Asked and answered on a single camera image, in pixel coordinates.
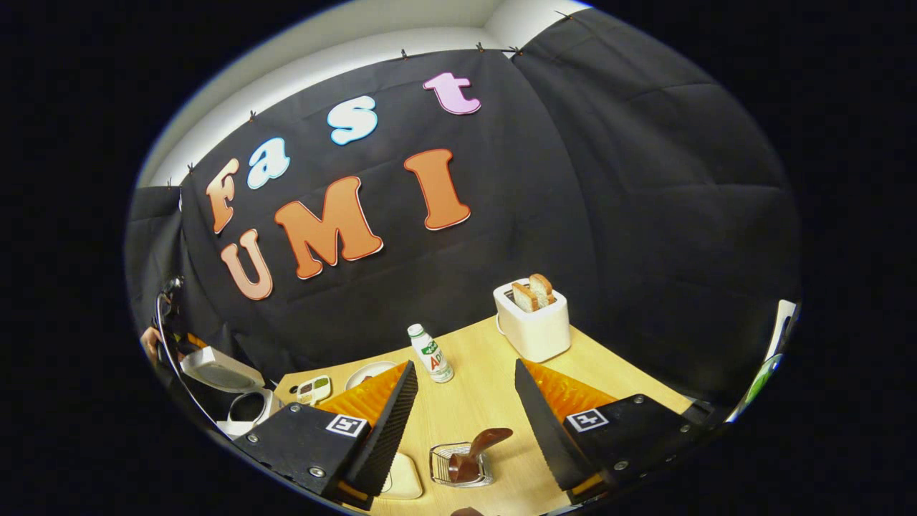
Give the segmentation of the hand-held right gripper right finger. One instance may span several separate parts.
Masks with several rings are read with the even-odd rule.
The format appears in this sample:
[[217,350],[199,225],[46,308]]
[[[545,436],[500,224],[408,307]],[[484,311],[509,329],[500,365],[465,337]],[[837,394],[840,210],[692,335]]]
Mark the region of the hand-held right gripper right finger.
[[717,435],[706,412],[672,411],[645,394],[613,398],[530,360],[514,385],[557,486],[571,502],[661,476]]

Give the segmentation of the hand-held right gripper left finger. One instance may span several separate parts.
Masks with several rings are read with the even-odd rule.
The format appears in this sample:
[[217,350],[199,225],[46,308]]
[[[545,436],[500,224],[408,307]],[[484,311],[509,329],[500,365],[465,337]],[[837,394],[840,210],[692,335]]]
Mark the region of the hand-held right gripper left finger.
[[369,510],[418,391],[411,360],[320,407],[291,403],[236,438],[242,453],[312,495]]

